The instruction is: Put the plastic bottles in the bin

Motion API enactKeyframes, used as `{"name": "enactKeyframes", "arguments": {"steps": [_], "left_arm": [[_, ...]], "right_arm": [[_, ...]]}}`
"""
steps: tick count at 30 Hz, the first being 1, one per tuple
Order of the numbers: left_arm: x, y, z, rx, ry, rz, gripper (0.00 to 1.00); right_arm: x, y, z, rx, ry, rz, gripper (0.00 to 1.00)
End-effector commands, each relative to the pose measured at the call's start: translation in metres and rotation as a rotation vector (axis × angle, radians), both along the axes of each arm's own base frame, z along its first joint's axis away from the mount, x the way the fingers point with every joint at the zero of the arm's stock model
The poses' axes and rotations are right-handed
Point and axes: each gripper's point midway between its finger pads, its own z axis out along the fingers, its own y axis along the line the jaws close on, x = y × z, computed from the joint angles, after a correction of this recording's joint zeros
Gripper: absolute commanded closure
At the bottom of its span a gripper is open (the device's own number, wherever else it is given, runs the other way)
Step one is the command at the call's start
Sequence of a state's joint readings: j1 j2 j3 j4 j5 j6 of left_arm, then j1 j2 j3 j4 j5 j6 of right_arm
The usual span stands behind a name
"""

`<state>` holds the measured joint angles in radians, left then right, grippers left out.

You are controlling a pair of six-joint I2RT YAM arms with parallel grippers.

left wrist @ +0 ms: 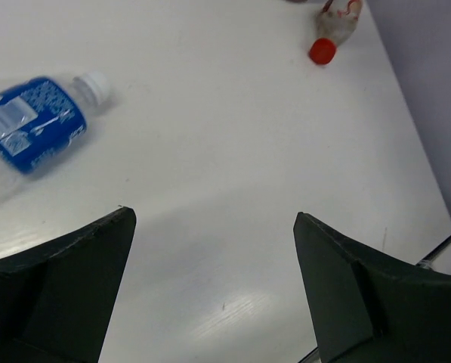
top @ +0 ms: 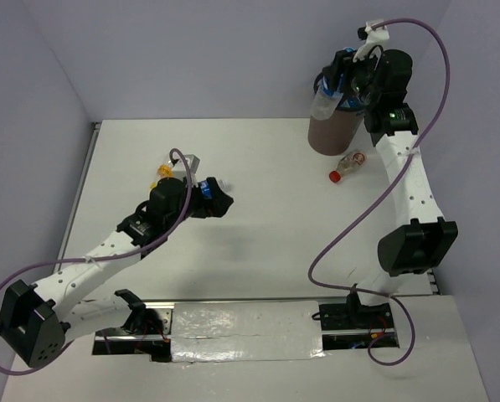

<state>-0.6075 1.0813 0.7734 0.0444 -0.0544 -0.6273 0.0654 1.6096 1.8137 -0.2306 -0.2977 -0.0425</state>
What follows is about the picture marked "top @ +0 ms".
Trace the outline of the blue label bottle horizontal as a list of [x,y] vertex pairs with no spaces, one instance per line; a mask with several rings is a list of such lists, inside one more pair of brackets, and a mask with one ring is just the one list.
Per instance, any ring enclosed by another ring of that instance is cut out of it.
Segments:
[[226,180],[209,177],[198,183],[204,199],[213,199],[219,194],[228,194],[233,191],[234,185]]

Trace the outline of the blue label bottle white cap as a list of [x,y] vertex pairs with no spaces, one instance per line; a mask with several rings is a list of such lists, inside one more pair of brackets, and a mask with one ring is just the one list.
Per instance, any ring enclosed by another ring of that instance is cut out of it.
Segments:
[[314,96],[311,107],[311,117],[318,121],[329,119],[333,112],[343,102],[343,92],[341,85],[343,83],[343,74],[338,76],[338,87],[331,90],[328,80],[319,74],[313,83]]

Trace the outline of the crushed bottle blue cap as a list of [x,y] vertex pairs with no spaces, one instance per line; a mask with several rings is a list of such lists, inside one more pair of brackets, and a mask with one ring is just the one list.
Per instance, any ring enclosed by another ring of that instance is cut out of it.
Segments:
[[364,104],[357,96],[349,96],[345,99],[345,101],[340,105],[342,111],[346,112],[363,112]]

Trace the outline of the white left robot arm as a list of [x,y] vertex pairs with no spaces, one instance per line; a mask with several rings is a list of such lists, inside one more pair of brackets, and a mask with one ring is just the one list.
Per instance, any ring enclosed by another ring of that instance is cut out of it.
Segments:
[[85,256],[67,260],[60,271],[33,284],[9,285],[0,308],[1,338],[29,368],[41,369],[76,338],[102,328],[139,332],[147,308],[138,296],[127,289],[106,299],[90,294],[165,243],[185,219],[225,216],[234,202],[231,190],[213,177],[192,187],[184,179],[161,179],[148,200]]

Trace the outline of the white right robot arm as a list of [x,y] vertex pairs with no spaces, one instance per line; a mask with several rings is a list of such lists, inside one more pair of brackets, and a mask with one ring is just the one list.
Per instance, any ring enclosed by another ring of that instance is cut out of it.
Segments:
[[364,125],[379,154],[394,201],[396,227],[377,245],[377,268],[354,285],[342,304],[322,304],[314,319],[324,331],[387,330],[387,296],[437,267],[458,235],[431,191],[418,144],[419,128],[407,105],[413,61],[404,51],[385,50],[348,63],[345,88],[364,107]]

